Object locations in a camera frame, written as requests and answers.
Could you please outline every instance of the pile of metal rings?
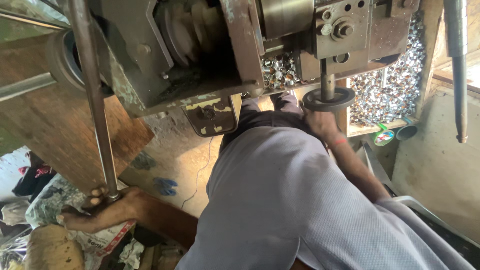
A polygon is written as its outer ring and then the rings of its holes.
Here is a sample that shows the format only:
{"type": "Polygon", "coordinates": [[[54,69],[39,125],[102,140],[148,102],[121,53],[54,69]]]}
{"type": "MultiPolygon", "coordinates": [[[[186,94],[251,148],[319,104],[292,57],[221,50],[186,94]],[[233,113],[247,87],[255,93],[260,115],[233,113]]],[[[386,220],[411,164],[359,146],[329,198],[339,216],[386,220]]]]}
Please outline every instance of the pile of metal rings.
{"type": "Polygon", "coordinates": [[[407,50],[392,66],[350,78],[357,94],[350,107],[350,122],[362,127],[390,123],[416,111],[420,96],[420,72],[425,58],[421,42],[423,22],[420,13],[412,15],[407,50]]]}
{"type": "Polygon", "coordinates": [[[297,75],[295,61],[291,53],[284,53],[275,57],[262,59],[262,73],[265,87],[270,89],[283,88],[300,82],[297,75]]]}

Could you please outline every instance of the handwheel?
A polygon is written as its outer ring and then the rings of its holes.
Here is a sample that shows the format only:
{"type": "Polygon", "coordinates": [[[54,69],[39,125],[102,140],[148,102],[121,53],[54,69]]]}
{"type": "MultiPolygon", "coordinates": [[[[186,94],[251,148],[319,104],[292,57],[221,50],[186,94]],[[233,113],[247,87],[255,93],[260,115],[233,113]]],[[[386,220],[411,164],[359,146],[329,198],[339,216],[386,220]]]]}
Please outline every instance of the handwheel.
{"type": "Polygon", "coordinates": [[[355,102],[355,92],[351,88],[335,87],[335,97],[323,101],[321,89],[315,89],[303,96],[303,105],[312,111],[335,111],[344,109],[355,102]]]}

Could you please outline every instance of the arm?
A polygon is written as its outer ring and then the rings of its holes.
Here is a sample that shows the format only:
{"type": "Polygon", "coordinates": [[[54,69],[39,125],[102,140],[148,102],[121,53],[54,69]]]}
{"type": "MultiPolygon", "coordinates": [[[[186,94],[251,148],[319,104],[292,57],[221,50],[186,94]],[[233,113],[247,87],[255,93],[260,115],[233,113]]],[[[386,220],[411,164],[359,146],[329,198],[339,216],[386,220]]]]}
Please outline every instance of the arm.
{"type": "Polygon", "coordinates": [[[357,157],[343,134],[338,131],[333,113],[310,111],[303,107],[302,109],[305,121],[312,131],[327,143],[345,177],[372,203],[381,198],[390,198],[383,184],[357,157]]]}
{"type": "MultiPolygon", "coordinates": [[[[99,207],[105,190],[95,189],[84,207],[99,207]]],[[[64,207],[58,216],[68,230],[96,233],[128,220],[137,223],[159,235],[166,236],[189,249],[195,241],[198,218],[164,203],[138,187],[120,190],[122,198],[98,213],[87,215],[71,206],[64,207]]]]}

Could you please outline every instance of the green plastic container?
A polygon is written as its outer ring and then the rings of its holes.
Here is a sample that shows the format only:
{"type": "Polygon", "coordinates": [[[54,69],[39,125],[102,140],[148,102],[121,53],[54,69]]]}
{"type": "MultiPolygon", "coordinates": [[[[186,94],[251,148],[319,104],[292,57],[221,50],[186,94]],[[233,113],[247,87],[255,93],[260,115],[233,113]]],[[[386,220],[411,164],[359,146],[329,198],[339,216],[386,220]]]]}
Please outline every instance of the green plastic container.
{"type": "Polygon", "coordinates": [[[389,130],[386,126],[378,123],[379,127],[382,129],[379,132],[370,133],[370,137],[372,138],[375,145],[384,146],[387,143],[391,142],[392,139],[395,137],[395,132],[389,130]]]}

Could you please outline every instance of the wooden bin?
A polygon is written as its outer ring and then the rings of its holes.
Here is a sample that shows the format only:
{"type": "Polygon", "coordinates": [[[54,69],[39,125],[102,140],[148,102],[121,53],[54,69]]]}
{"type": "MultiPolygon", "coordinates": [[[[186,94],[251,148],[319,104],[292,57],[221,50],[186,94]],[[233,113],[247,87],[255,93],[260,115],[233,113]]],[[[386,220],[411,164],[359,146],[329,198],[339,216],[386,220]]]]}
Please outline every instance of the wooden bin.
{"type": "MultiPolygon", "coordinates": [[[[443,41],[440,39],[444,39],[444,32],[445,27],[442,20],[443,14],[443,2],[438,0],[420,0],[420,7],[419,10],[423,11],[423,24],[424,24],[424,36],[423,36],[423,43],[425,45],[425,62],[423,69],[420,73],[422,78],[420,82],[420,93],[421,96],[418,97],[415,102],[417,104],[417,111],[410,115],[408,118],[412,120],[413,123],[418,123],[421,113],[423,111],[423,105],[425,104],[426,99],[429,95],[430,90],[430,83],[432,81],[432,75],[434,67],[432,63],[434,63],[434,59],[438,56],[439,51],[441,51],[437,44],[443,44],[443,41]]],[[[349,87],[349,80],[339,80],[336,81],[336,84],[339,86],[347,86],[349,87]]],[[[366,126],[361,127],[358,124],[351,124],[350,123],[350,108],[346,108],[344,110],[338,111],[336,113],[336,120],[338,126],[344,132],[347,137],[353,137],[368,133],[373,133],[380,131],[380,127],[376,126],[366,126]]],[[[390,123],[384,123],[384,125],[388,129],[397,128],[406,125],[407,122],[401,119],[397,119],[390,123]]]]}

